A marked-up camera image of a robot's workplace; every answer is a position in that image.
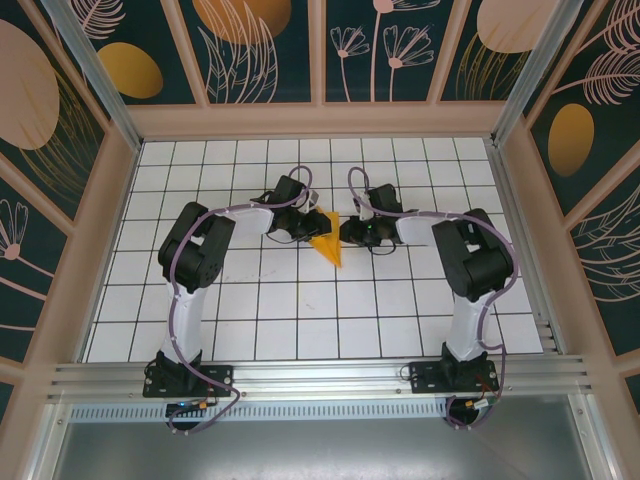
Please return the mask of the long aluminium mounting rail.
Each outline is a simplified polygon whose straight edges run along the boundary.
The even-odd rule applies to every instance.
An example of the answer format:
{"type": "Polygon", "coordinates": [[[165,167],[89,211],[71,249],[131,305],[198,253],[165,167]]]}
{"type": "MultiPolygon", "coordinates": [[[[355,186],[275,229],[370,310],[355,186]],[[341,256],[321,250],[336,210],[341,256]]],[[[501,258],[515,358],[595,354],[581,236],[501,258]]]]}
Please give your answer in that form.
{"type": "MultiPolygon", "coordinates": [[[[411,395],[402,380],[406,359],[234,362],[233,385],[243,400],[388,399],[411,395]]],[[[55,367],[46,398],[54,402],[140,401],[144,365],[82,363],[55,367]]],[[[592,390],[575,355],[509,355],[505,396],[582,394],[592,390]]]]}

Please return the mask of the aluminium corner post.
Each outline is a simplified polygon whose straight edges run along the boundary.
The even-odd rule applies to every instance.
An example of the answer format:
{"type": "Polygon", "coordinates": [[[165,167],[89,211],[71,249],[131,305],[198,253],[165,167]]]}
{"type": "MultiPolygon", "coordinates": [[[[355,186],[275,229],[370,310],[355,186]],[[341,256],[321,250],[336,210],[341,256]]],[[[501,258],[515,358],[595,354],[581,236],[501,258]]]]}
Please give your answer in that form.
{"type": "Polygon", "coordinates": [[[106,107],[127,145],[138,153],[140,136],[132,117],[119,92],[111,81],[89,38],[82,31],[72,8],[66,0],[41,0],[51,20],[71,50],[74,58],[84,69],[102,104],[106,107]]]}
{"type": "Polygon", "coordinates": [[[491,131],[492,147],[499,149],[508,139],[564,39],[576,23],[584,2],[585,0],[557,0],[491,131]]]}

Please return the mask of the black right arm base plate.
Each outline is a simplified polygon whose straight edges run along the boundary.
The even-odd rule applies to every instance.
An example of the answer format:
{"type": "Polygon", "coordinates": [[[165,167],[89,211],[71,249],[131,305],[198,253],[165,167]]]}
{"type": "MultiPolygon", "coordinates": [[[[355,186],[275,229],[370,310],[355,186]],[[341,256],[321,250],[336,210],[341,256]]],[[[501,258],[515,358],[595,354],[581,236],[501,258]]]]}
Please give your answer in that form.
{"type": "Polygon", "coordinates": [[[499,388],[496,367],[490,360],[411,362],[409,378],[414,394],[481,393],[483,387],[490,391],[499,388]]]}

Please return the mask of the yellow paper sheet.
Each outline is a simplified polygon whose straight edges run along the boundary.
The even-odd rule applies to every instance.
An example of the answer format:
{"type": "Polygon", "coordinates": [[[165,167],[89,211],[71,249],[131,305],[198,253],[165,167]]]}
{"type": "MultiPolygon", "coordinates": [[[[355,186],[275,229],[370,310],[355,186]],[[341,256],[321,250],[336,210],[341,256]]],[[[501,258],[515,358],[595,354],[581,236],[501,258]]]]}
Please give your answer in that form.
{"type": "Polygon", "coordinates": [[[338,212],[325,212],[331,221],[331,232],[312,237],[310,245],[337,268],[342,267],[340,217],[338,212]]]}

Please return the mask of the aluminium side rail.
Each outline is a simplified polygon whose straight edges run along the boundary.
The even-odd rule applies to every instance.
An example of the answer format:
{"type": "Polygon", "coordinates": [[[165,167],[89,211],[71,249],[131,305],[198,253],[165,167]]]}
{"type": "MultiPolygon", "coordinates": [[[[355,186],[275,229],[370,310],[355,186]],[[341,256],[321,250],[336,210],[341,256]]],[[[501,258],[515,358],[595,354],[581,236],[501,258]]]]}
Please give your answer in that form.
{"type": "Polygon", "coordinates": [[[520,271],[535,322],[550,330],[550,339],[542,341],[543,348],[545,350],[551,349],[556,354],[565,354],[566,345],[559,330],[554,308],[550,303],[548,288],[541,275],[531,234],[514,181],[508,171],[508,165],[501,150],[492,145],[489,140],[485,141],[485,149],[503,206],[506,223],[518,255],[520,271]]]}

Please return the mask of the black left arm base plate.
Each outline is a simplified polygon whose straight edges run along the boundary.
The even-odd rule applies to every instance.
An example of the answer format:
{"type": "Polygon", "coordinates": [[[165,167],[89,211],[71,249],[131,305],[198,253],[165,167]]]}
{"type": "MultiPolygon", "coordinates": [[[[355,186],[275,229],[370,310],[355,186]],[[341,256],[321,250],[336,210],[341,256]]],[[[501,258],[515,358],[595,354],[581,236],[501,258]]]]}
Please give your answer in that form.
{"type": "Polygon", "coordinates": [[[145,380],[142,389],[144,398],[205,398],[229,397],[226,386],[233,383],[233,368],[227,365],[196,365],[199,372],[209,379],[222,384],[216,386],[194,375],[183,364],[157,365],[153,362],[144,369],[145,380]]]}

